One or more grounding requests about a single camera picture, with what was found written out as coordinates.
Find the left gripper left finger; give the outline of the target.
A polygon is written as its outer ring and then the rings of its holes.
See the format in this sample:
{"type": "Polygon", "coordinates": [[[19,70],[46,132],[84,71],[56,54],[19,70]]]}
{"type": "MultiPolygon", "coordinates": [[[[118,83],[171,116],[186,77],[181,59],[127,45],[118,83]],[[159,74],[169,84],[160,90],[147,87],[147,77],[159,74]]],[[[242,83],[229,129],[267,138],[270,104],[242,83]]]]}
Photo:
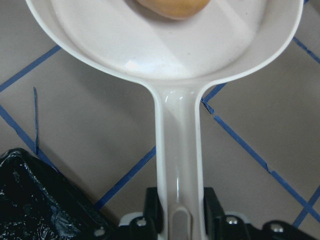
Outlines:
{"type": "Polygon", "coordinates": [[[146,189],[143,217],[146,220],[148,240],[157,240],[163,230],[163,209],[158,196],[157,187],[146,189]]]}

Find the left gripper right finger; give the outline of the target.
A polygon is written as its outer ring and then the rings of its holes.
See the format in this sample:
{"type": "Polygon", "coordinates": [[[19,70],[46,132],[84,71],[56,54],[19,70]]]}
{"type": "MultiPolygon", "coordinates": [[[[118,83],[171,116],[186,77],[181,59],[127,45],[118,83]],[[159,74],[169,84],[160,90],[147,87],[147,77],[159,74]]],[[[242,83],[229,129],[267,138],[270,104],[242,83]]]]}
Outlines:
{"type": "Polygon", "coordinates": [[[205,233],[207,235],[207,239],[219,240],[221,235],[221,220],[225,215],[225,212],[213,188],[204,188],[203,203],[205,233]]]}

